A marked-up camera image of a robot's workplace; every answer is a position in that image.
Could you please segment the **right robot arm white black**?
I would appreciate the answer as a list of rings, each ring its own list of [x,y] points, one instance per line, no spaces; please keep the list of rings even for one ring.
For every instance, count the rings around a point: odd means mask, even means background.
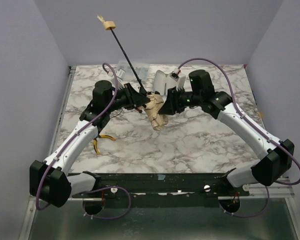
[[[280,140],[244,113],[224,91],[215,91],[210,74],[203,70],[189,73],[191,91],[170,88],[159,113],[175,115],[187,107],[201,107],[202,111],[232,129],[259,158],[251,166],[235,168],[226,174],[228,185],[234,188],[245,184],[272,185],[292,166],[295,145]]]

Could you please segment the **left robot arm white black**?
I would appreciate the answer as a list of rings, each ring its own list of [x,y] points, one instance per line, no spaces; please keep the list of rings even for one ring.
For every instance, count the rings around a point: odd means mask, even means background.
[[[30,194],[37,201],[43,200],[59,208],[69,197],[96,189],[101,178],[95,173],[70,173],[75,160],[92,140],[99,137],[113,111],[122,108],[133,110],[149,102],[146,90],[136,91],[130,83],[116,89],[108,80],[96,82],[90,103],[67,139],[45,160],[31,164]]]

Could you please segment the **mint green umbrella case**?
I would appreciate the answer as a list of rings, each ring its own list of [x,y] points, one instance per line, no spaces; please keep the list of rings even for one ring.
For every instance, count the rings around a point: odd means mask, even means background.
[[[153,91],[166,96],[169,89],[175,88],[175,81],[170,78],[170,73],[166,74],[161,70],[157,70],[154,76]]]

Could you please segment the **beige black umbrella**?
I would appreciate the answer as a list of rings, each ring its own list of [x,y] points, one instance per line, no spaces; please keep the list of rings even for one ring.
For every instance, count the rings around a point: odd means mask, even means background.
[[[120,50],[122,51],[130,69],[132,70],[132,72],[139,84],[139,93],[142,95],[145,95],[150,100],[150,102],[144,104],[141,108],[143,110],[145,110],[145,113],[148,116],[148,119],[151,123],[152,128],[156,131],[163,130],[165,125],[168,124],[168,118],[162,114],[159,114],[159,110],[163,106],[163,103],[164,103],[163,98],[161,96],[159,96],[158,93],[146,91],[146,89],[144,88],[144,85],[143,85],[141,79],[139,78],[132,62],[130,61],[130,59],[129,59],[126,51],[124,50],[121,42],[119,41],[117,35],[115,34],[114,29],[116,28],[116,24],[113,21],[106,21],[101,15],[97,15],[97,18],[99,21],[102,22],[102,25],[105,30],[111,31],[115,41],[117,42]]]

